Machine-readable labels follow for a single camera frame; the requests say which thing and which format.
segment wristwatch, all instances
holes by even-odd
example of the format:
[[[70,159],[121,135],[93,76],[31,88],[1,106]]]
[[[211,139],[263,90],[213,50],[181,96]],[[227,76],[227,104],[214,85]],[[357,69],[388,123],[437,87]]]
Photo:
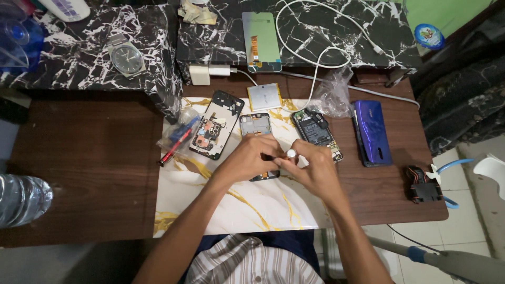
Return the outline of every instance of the wristwatch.
[[[132,79],[145,73],[142,53],[122,33],[109,36],[107,49],[111,56],[112,65],[126,78]]]

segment watch face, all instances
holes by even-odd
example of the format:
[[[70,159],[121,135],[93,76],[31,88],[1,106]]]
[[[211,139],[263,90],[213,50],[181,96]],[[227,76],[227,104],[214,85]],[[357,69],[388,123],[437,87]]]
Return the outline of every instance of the watch face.
[[[142,68],[142,55],[129,46],[122,46],[112,52],[112,63],[123,73],[136,73]]]

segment white bottle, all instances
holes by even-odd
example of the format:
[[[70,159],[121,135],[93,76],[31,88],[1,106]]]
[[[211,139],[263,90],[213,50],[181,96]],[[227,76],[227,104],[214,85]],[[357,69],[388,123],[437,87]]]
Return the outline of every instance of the white bottle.
[[[80,21],[91,13],[84,0],[38,0],[64,22]]]

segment striped shirt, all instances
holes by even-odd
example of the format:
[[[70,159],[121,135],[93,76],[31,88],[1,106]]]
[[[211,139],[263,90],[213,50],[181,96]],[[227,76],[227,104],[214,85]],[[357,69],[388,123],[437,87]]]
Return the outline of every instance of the striped shirt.
[[[302,258],[287,250],[265,247],[259,238],[230,234],[195,257],[186,284],[321,283]]]

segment hand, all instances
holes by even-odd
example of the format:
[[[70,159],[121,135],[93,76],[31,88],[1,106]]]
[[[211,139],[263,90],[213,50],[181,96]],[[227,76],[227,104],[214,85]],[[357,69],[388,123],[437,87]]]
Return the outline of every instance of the hand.
[[[297,159],[284,160],[275,158],[274,162],[293,175],[298,182],[303,184],[313,195],[326,201],[333,198],[335,193],[341,193],[337,170],[328,147],[316,146],[309,142],[297,139],[291,149],[297,155],[304,156],[309,165],[299,168]]]
[[[272,134],[259,136],[247,134],[237,148],[214,171],[212,179],[227,182],[231,186],[267,171],[279,169],[273,161],[264,161],[261,154],[281,157],[284,151]]]

